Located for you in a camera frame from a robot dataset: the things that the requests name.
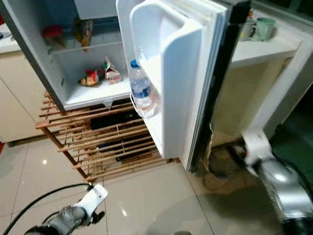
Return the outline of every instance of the water bottle label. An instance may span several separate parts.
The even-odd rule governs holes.
[[[150,86],[148,86],[147,88],[143,89],[141,92],[135,92],[133,89],[132,89],[132,93],[133,93],[133,96],[135,98],[145,98],[147,97],[148,95],[150,95],[151,93],[151,88]]]

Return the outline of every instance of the green mug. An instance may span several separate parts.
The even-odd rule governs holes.
[[[256,21],[255,33],[251,38],[252,41],[267,41],[274,29],[275,20],[270,18],[258,18]]]

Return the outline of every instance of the robotic arm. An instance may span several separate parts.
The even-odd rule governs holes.
[[[73,206],[64,207],[54,218],[28,230],[25,235],[69,235],[79,226],[97,223],[104,212],[94,211],[108,196],[101,186],[95,185],[81,201]]]
[[[259,177],[282,221],[285,235],[313,234],[312,192],[299,174],[278,161],[262,130],[243,134],[247,169]]]

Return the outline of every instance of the plastic water bottle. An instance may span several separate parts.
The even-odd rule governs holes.
[[[146,73],[139,67],[136,60],[131,61],[132,71],[130,74],[131,89],[136,108],[143,118],[152,117],[157,109],[154,99],[154,88]]]

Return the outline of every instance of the countertop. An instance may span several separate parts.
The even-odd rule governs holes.
[[[4,38],[0,39],[0,54],[21,50],[17,41],[11,40],[11,32],[5,23],[0,25],[0,32],[4,36]]]

